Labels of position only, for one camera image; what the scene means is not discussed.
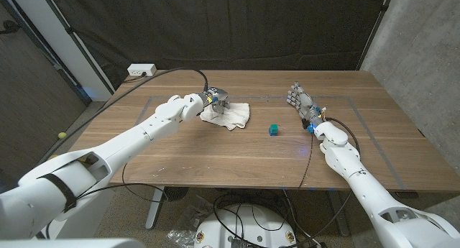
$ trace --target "wooden tabletop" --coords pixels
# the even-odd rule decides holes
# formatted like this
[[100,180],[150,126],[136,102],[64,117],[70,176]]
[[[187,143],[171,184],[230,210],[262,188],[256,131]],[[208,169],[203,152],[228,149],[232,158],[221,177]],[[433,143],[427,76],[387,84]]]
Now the wooden tabletop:
[[[224,89],[234,103],[249,103],[246,128],[229,131],[201,121],[181,123],[179,132],[151,144],[126,167],[125,181],[161,186],[225,188],[349,189],[302,129],[298,112],[286,103],[298,81],[326,116],[356,135],[362,163],[388,190],[459,191],[460,178],[392,100],[364,71],[205,70],[209,86]],[[134,83],[120,86],[114,97]],[[98,116],[72,150],[94,147],[133,127],[169,97],[202,91],[193,71],[177,71],[141,86]],[[277,124],[279,133],[268,129]],[[121,172],[112,180],[121,182]]]

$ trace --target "small cube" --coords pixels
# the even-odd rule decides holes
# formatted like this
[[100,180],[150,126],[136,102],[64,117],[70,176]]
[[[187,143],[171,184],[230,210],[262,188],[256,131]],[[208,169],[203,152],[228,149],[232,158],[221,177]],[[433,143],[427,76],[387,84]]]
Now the small cube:
[[268,129],[270,136],[276,136],[278,134],[278,125],[272,124]]

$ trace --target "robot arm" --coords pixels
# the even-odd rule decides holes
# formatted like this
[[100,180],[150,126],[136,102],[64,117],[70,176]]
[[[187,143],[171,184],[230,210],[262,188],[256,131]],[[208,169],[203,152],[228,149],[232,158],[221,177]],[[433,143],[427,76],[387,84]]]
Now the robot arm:
[[299,110],[330,168],[350,185],[384,247],[460,247],[460,233],[449,222],[396,201],[363,166],[345,132],[325,121],[323,109],[295,82],[287,102]]
[[0,239],[31,238],[53,219],[64,220],[87,206],[114,174],[157,139],[174,134],[207,105],[221,111],[227,94],[218,88],[171,97],[142,123],[86,150],[57,156],[28,172],[19,187],[0,194]]

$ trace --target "white towel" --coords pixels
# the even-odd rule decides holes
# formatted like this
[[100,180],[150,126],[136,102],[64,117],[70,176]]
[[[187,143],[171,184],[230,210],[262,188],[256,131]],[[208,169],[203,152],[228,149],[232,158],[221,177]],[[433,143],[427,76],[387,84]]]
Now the white towel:
[[249,119],[249,104],[229,104],[229,108],[224,108],[224,113],[215,112],[211,105],[207,106],[200,114],[201,120],[225,126],[229,130],[235,127],[244,128]]

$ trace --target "black strap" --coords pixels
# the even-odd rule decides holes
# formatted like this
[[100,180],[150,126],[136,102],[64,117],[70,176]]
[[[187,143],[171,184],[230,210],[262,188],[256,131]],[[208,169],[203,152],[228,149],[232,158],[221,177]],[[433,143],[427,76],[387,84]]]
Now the black strap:
[[58,176],[48,173],[47,175],[39,177],[39,179],[40,178],[45,178],[50,182],[54,183],[54,185],[56,185],[56,187],[64,194],[65,198],[67,199],[67,201],[65,202],[64,212],[69,211],[71,208],[75,208],[75,206],[77,205],[77,198],[75,197],[75,195],[73,195],[72,190],[67,186],[67,184],[65,184],[61,179],[59,179]]

